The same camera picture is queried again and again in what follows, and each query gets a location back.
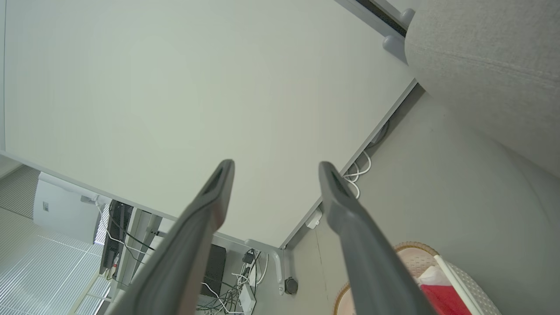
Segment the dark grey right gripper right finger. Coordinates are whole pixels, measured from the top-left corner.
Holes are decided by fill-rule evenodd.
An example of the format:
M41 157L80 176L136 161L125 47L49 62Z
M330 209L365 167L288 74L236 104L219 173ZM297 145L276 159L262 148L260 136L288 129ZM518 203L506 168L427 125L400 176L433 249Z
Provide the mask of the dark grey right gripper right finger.
M436 311L380 228L333 164L318 166L322 206L338 235L358 315L434 315Z

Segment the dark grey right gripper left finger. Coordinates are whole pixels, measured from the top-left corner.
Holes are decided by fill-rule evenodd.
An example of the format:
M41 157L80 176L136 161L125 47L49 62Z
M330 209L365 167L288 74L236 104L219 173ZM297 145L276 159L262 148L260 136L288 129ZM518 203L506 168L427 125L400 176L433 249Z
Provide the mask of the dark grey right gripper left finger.
M110 315L193 315L214 233L225 222L235 176L220 162L176 220L132 284L111 303Z

